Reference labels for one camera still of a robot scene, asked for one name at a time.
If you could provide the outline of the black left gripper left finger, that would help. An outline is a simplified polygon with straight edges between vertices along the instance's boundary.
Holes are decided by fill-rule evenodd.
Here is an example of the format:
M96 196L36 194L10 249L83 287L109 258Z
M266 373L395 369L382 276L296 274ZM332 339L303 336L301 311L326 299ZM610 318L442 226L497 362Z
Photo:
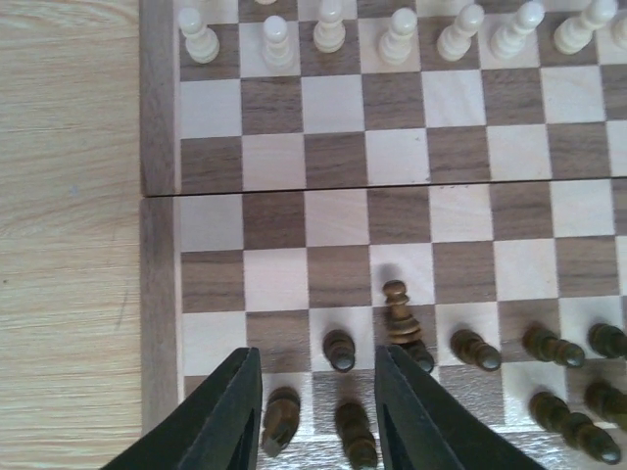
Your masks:
M262 412L261 356L234 350L161 424L107 469L254 469Z

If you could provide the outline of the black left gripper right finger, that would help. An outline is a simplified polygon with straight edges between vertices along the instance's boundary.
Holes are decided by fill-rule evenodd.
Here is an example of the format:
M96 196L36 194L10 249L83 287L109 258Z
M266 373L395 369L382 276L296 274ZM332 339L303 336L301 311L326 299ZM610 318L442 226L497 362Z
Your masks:
M398 346L375 351L375 403L386 469L540 469Z

